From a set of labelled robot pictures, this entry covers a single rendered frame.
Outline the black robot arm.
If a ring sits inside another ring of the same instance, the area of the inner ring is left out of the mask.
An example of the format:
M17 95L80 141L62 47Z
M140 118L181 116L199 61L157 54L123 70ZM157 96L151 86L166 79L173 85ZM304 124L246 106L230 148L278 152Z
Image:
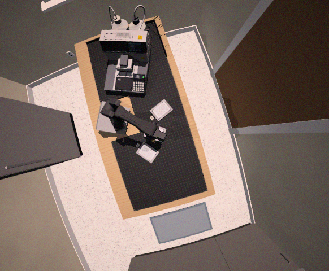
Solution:
M139 131L145 133L145 135L150 138L153 137L161 142L164 142L164 140L166 140L168 134L161 132L157 128L156 122L143 120L135 116L134 114L128 112L120 104L121 104L120 100L108 98L104 107L100 112L102 115L110 119L115 131L122 129L123 128L122 125L124 121L126 121L131 125L135 126ZM117 107L118 109L116 110Z

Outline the light grey machine housing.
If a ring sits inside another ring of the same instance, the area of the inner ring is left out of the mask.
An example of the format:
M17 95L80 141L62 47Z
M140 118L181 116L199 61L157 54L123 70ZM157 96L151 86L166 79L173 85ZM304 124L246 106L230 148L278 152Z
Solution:
M151 56L148 31L102 30L99 41L109 59L104 91L145 95Z

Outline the white plastic bottle with black cap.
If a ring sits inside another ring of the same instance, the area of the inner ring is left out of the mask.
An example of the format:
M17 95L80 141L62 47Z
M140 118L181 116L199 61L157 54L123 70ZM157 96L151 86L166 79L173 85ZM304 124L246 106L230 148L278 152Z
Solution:
M134 16L132 17L132 22L129 25L129 30L138 30L141 23L142 23L142 20L139 20L138 16L135 16L135 17L136 17L136 19L134 18ZM147 31L145 22L143 22L140 30L141 31L143 31L143 30Z
M117 18L116 18L117 17ZM119 15L114 16L113 30L129 30L128 22L121 19Z

